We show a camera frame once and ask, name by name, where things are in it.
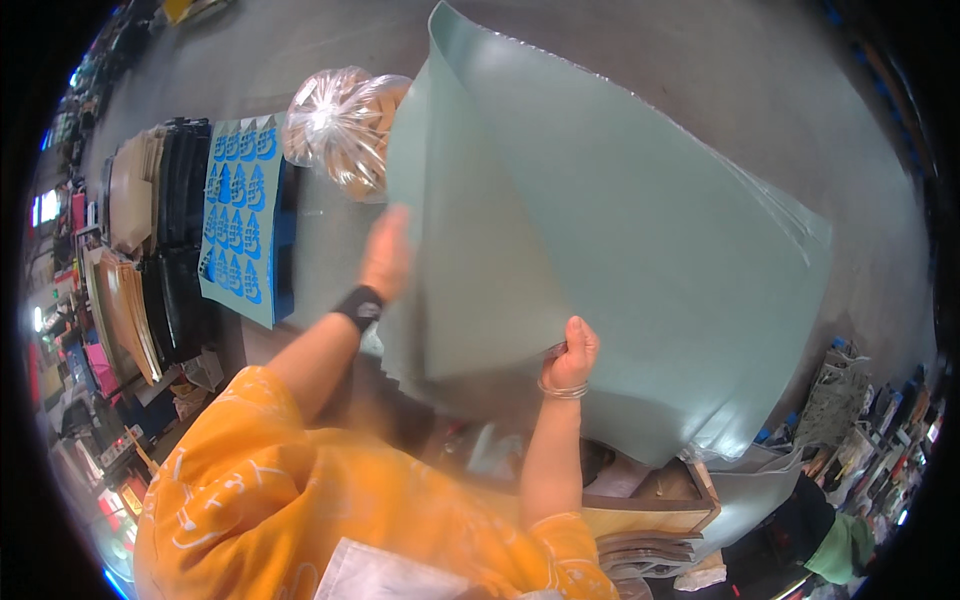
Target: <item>hand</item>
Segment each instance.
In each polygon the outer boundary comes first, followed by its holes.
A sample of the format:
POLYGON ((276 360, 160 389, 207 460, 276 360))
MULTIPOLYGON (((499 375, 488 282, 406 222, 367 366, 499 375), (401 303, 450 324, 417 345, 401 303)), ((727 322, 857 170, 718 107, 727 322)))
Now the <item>hand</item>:
POLYGON ((393 204, 380 215, 367 236, 357 284, 372 288, 384 304, 395 300, 407 284, 410 271, 407 219, 407 207, 393 204))
POLYGON ((600 338, 580 317, 566 322, 566 351, 543 361, 540 380, 552 390, 572 388, 587 381, 600 351, 600 338))

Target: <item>clear plastic bag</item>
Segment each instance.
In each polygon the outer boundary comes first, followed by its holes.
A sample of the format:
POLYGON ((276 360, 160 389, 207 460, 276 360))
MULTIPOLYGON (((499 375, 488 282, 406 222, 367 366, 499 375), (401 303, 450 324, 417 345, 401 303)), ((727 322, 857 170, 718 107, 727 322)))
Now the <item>clear plastic bag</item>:
POLYGON ((386 202, 390 127, 410 83, 356 66, 315 73, 287 110, 283 155, 300 167, 325 168, 356 202, 386 202))

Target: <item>black wristband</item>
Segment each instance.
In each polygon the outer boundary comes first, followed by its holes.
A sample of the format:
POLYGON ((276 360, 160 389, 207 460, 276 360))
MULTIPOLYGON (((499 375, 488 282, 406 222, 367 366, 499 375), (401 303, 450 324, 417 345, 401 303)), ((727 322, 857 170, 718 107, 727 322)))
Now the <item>black wristband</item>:
POLYGON ((383 300, 372 288, 361 285, 350 292, 332 312, 347 315, 363 335, 367 328, 380 318, 383 300))

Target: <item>gray concrete floor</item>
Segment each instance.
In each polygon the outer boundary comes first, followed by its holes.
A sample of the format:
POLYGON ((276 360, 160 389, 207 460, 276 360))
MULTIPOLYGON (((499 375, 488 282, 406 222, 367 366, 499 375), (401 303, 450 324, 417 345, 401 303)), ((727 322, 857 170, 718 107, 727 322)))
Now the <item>gray concrete floor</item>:
MULTIPOLYGON (((631 89, 833 223, 833 266, 820 316, 770 422, 803 400, 835 335, 853 338, 874 358, 876 383, 899 386, 918 362, 933 362, 916 184, 866 71, 812 3, 451 4, 631 89)), ((163 30, 117 86, 88 147, 87 176, 97 177, 125 139, 170 117, 217 120, 286 109, 300 83, 323 68, 357 64, 374 74, 413 77, 426 57, 433 5, 236 0, 209 20, 163 30)), ((306 183, 301 200, 295 326, 312 323, 349 287, 380 210, 349 203, 321 176, 306 183)), ((229 315, 225 321, 237 323, 229 315)), ((262 349, 247 348, 247 355, 262 358, 262 349)))

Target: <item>silver bracelet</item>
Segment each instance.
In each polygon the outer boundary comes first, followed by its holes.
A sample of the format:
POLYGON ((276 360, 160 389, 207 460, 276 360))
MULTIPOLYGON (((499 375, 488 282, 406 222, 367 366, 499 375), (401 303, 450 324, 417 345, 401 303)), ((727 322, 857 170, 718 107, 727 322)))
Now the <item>silver bracelet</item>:
POLYGON ((572 388, 551 389, 551 388, 546 387, 546 386, 543 384, 543 379, 542 379, 542 377, 538 377, 538 378, 537 378, 537 387, 540 388, 540 390, 541 390, 542 392, 544 392, 545 394, 549 394, 549 395, 552 396, 552 397, 561 398, 561 399, 564 399, 564 400, 576 400, 576 399, 580 399, 580 398, 584 397, 584 396, 587 394, 587 390, 589 389, 588 382, 586 382, 586 381, 583 382, 582 384, 580 384, 580 385, 578 385, 578 386, 574 386, 574 387, 572 387, 572 388))

